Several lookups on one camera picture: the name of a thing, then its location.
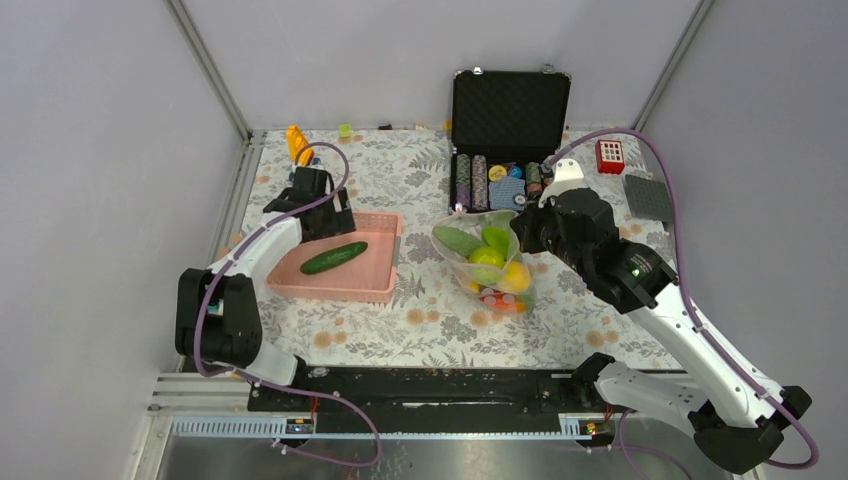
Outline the green pear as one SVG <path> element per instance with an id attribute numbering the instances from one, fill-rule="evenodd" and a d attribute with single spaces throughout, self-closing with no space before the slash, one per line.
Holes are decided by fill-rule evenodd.
<path id="1" fill-rule="evenodd" d="M 476 283 L 493 286 L 503 275 L 506 259 L 491 247 L 484 246 L 472 253 L 468 263 L 469 274 Z"/>

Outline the green cucumber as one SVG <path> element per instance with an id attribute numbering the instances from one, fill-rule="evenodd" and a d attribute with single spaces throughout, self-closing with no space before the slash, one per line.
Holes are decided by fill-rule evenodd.
<path id="1" fill-rule="evenodd" d="M 368 248 L 367 242 L 359 241 L 327 250 L 305 261 L 300 266 L 300 272 L 304 275 L 317 275 L 327 272 L 356 259 L 365 253 Z"/>

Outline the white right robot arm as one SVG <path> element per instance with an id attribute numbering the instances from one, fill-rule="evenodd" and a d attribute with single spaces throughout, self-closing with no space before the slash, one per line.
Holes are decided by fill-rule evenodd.
<path id="1" fill-rule="evenodd" d="M 773 455 L 812 400 L 765 375 L 707 320 L 682 278 L 651 247 L 623 239 L 611 205 L 589 188 L 533 195 L 510 223 L 525 253 L 549 252 L 597 298 L 658 340 L 688 373 L 692 388 L 646 375 L 596 353 L 573 373 L 575 402 L 597 412 L 636 410 L 690 437 L 714 464 L 744 474 Z"/>

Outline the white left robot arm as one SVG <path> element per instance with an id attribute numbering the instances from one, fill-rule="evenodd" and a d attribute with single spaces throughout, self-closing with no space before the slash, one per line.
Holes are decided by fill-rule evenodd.
<path id="1" fill-rule="evenodd" d="M 353 232 L 345 188 L 330 173 L 299 167 L 292 186 L 263 210 L 258 226 L 222 259 L 189 268 L 178 281 L 175 347 L 204 376 L 227 371 L 271 383 L 288 411 L 309 401 L 310 385 L 296 375 L 300 359 L 263 337 L 257 293 L 277 263 L 296 247 Z"/>

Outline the red orange mango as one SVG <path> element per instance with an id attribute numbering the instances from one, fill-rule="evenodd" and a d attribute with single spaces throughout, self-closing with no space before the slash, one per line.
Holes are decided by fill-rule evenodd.
<path id="1" fill-rule="evenodd" d="M 523 313 L 528 310 L 529 306 L 529 303 L 523 297 L 491 288 L 483 289 L 478 299 L 484 306 L 496 313 Z"/>

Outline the clear zip top bag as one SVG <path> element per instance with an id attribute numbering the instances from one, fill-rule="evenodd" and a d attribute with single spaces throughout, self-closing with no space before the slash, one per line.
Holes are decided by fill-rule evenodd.
<path id="1" fill-rule="evenodd" d="M 533 275 L 511 221 L 513 210 L 458 212 L 432 227 L 431 241 L 463 291 L 499 314 L 529 313 Z"/>

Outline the orange fruit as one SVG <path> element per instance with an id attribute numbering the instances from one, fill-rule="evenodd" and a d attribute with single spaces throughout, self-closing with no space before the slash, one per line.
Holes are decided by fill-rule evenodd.
<path id="1" fill-rule="evenodd" d="M 529 268 L 519 261 L 509 261 L 504 265 L 503 275 L 497 282 L 497 288 L 510 294 L 522 294 L 532 286 Z"/>

